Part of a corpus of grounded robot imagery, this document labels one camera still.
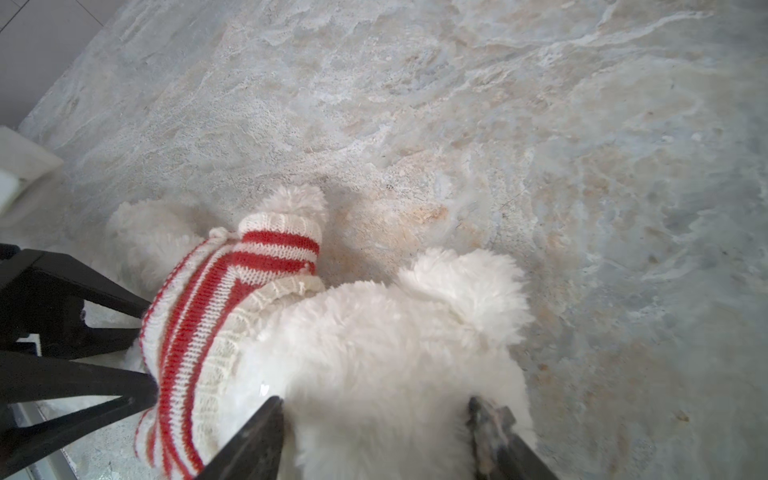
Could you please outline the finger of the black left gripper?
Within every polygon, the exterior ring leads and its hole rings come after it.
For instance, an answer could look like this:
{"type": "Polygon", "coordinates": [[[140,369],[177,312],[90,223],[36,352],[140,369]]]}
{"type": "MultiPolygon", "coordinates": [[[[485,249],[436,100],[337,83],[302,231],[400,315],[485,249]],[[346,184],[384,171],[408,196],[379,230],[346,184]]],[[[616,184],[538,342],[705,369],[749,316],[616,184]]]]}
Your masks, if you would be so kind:
{"type": "Polygon", "coordinates": [[[63,253],[1,245],[1,349],[31,353],[22,340],[39,336],[40,355],[66,360],[128,349],[137,328],[95,328],[85,304],[141,319],[150,302],[63,253]]]}
{"type": "Polygon", "coordinates": [[[155,405],[157,386],[145,373],[79,361],[1,353],[1,403],[76,401],[59,423],[60,449],[155,405]]]}

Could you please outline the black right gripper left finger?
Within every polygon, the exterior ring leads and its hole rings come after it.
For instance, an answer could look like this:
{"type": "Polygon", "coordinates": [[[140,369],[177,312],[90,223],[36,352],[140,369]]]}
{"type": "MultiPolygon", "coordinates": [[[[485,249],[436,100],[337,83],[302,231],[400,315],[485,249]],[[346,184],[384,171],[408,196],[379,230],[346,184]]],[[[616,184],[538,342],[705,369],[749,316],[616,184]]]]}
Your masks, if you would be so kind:
{"type": "Polygon", "coordinates": [[[197,480],[276,480],[285,441],[283,400],[267,399],[197,480]]]}

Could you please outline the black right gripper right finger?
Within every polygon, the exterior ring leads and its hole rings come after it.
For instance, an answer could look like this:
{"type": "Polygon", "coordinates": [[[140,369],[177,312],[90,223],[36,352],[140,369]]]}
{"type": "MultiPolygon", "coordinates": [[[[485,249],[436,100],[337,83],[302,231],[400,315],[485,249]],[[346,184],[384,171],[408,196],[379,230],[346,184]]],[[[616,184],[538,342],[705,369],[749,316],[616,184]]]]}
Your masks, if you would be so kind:
{"type": "Polygon", "coordinates": [[[557,480],[557,475],[515,431],[507,406],[480,396],[468,404],[476,478],[483,480],[557,480]]]}

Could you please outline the white plush teddy bear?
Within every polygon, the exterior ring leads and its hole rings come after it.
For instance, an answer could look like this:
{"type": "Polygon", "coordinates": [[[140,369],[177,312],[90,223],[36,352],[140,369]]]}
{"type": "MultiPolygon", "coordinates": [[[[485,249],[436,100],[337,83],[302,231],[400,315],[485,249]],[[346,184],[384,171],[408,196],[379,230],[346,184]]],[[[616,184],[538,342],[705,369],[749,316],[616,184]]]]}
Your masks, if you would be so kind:
{"type": "MultiPolygon", "coordinates": [[[[305,216],[322,234],[328,219],[313,185],[279,187],[246,216],[256,212],[305,216]]],[[[113,251],[156,295],[209,236],[191,216],[188,206],[145,200],[109,219],[113,251]]],[[[388,284],[325,286],[243,341],[219,415],[220,451],[278,396],[282,479],[472,479],[472,397],[507,406],[522,438],[536,440],[523,371],[509,353],[532,319],[523,270],[483,249],[431,248],[388,284]]]]}

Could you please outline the red white striped shirt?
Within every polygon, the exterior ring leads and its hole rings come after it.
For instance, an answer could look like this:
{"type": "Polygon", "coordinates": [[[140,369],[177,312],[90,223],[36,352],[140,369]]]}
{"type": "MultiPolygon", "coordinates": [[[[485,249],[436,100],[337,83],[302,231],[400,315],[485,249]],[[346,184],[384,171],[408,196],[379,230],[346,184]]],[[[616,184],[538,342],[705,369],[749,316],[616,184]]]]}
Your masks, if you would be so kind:
{"type": "Polygon", "coordinates": [[[315,267],[322,228],[256,212],[209,236],[171,271],[142,320],[143,364],[157,402],[134,450],[168,479],[193,479],[220,451],[219,415],[243,341],[261,321],[324,291],[315,267]]]}

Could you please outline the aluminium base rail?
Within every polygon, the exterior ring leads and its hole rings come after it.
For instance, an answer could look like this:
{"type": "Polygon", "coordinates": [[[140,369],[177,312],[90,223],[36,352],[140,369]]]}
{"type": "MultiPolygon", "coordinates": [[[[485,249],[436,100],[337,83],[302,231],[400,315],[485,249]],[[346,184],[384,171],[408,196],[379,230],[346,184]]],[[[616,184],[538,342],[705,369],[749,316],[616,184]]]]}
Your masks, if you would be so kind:
{"type": "Polygon", "coordinates": [[[34,403],[1,403],[2,479],[77,479],[60,449],[56,421],[34,403]]]}

